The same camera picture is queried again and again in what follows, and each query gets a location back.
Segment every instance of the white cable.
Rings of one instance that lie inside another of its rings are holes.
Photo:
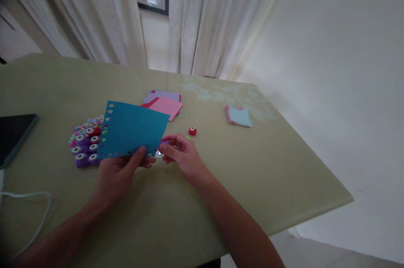
[[[29,196],[34,196],[34,195],[38,195],[38,194],[46,194],[48,196],[48,198],[49,198],[48,207],[46,208],[46,211],[45,211],[45,214],[43,216],[42,222],[39,225],[39,228],[38,228],[37,232],[35,233],[34,237],[27,244],[27,246],[25,246],[24,249],[21,250],[15,257],[18,257],[21,253],[23,253],[32,244],[32,242],[37,238],[39,232],[41,231],[41,229],[43,227],[43,224],[45,223],[46,217],[48,216],[49,209],[51,207],[51,202],[52,202],[52,194],[50,192],[47,192],[47,191],[38,191],[38,192],[29,193],[29,194],[15,194],[15,193],[6,192],[6,191],[0,192],[0,195],[6,195],[6,196],[13,197],[13,198],[23,198],[23,197],[29,197]]]

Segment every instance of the tablet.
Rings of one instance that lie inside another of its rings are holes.
[[[0,117],[0,169],[11,162],[37,118],[36,114]]]

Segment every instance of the left hand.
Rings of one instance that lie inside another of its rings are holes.
[[[132,156],[103,159],[90,203],[104,208],[118,204],[131,186],[136,169],[150,168],[156,162],[155,158],[144,156],[145,152],[146,147],[142,146]]]

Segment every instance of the blue paper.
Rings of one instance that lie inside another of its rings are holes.
[[[101,127],[98,157],[122,157],[146,147],[154,155],[165,132],[168,114],[144,107],[108,101]]]
[[[227,119],[230,123],[251,127],[253,124],[248,110],[227,105]]]

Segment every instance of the window frame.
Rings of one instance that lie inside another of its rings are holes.
[[[164,4],[165,9],[160,9],[160,8],[157,8],[157,7],[149,6],[147,4],[140,3],[140,2],[138,2],[138,7],[141,8],[141,9],[147,10],[147,11],[152,11],[152,12],[155,12],[155,13],[162,14],[164,16],[168,16],[168,9],[169,9],[168,3],[169,3],[169,0],[165,0],[165,4]]]

